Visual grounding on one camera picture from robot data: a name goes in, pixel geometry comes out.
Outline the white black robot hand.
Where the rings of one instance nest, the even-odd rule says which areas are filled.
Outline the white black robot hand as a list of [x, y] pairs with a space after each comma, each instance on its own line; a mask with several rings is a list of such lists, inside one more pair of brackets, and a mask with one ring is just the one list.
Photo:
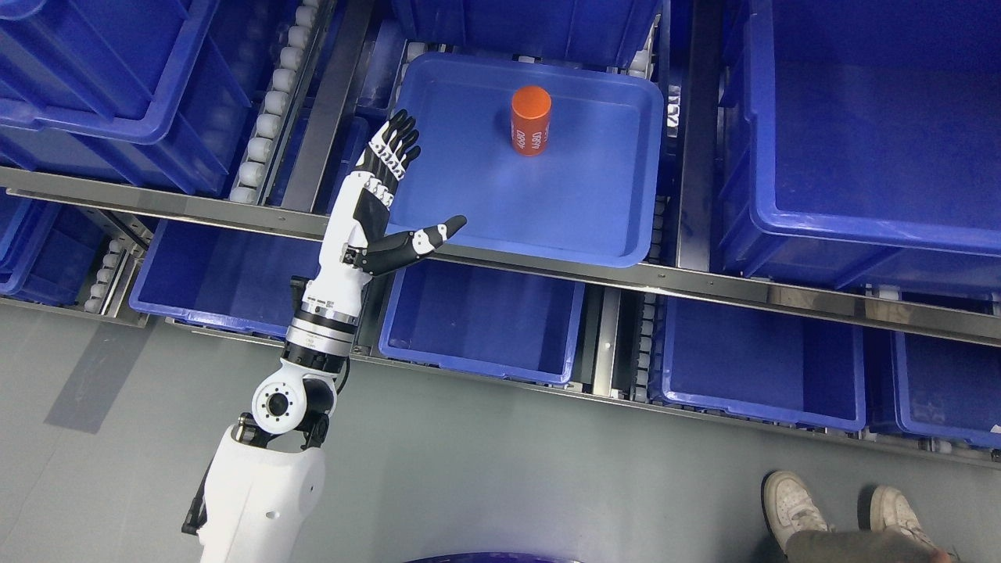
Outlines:
[[418, 136], [415, 117], [402, 109], [366, 142], [341, 181], [321, 242], [318, 275], [305, 289], [305, 310], [357, 316], [369, 282], [417, 264], [465, 227], [468, 220], [458, 214], [430, 227], [387, 232], [397, 190], [421, 154]]

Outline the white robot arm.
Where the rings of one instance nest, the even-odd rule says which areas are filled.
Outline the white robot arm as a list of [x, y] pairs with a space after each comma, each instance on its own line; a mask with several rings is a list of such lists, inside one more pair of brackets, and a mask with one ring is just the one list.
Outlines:
[[203, 562], [287, 562], [325, 485], [323, 443], [350, 371], [368, 274], [296, 279], [278, 370], [224, 432], [182, 530]]

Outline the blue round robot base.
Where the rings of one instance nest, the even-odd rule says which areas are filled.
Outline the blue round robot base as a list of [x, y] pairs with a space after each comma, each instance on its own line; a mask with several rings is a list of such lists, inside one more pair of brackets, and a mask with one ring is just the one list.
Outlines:
[[440, 554], [410, 560], [410, 563], [576, 563], [572, 558], [554, 557], [525, 552], [480, 551]]

